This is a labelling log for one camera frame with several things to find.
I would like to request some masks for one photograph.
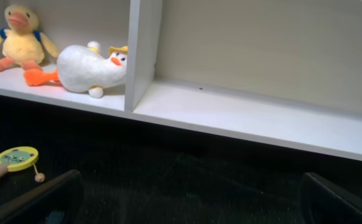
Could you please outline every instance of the string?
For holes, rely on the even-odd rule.
[[[36,165],[35,165],[35,164],[33,164],[33,166],[34,166],[34,172],[36,172],[36,175],[37,175],[37,174],[39,174],[39,172],[37,171],[37,167],[36,167]]]

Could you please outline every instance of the white shelf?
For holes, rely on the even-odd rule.
[[[362,161],[362,117],[293,101],[154,82],[134,113],[169,126]]]
[[[44,70],[51,72],[55,65],[48,65]],[[12,68],[0,72],[0,95],[31,100],[51,105],[75,108],[95,113],[116,115],[124,111],[124,86],[106,89],[104,97],[95,99],[87,93],[66,91],[60,83],[49,83],[42,86],[27,86],[23,77],[23,69]]]

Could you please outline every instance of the duck's orange beak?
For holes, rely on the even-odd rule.
[[[121,62],[119,61],[118,58],[113,57],[113,58],[111,58],[111,61],[112,61],[115,65],[121,66]]]
[[[7,18],[8,23],[16,28],[25,28],[29,25],[26,15],[20,12],[13,12],[11,16]]]

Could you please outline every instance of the yellow hat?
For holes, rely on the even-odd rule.
[[[118,47],[109,47],[109,55],[111,55],[113,52],[119,52],[122,54],[127,54],[129,52],[129,47],[128,46],[124,46],[121,48]]]

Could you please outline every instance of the duck's white body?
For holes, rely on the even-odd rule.
[[[80,45],[69,46],[60,53],[57,69],[63,86],[77,93],[120,85],[126,78],[126,63],[116,65],[111,57],[105,59]]]

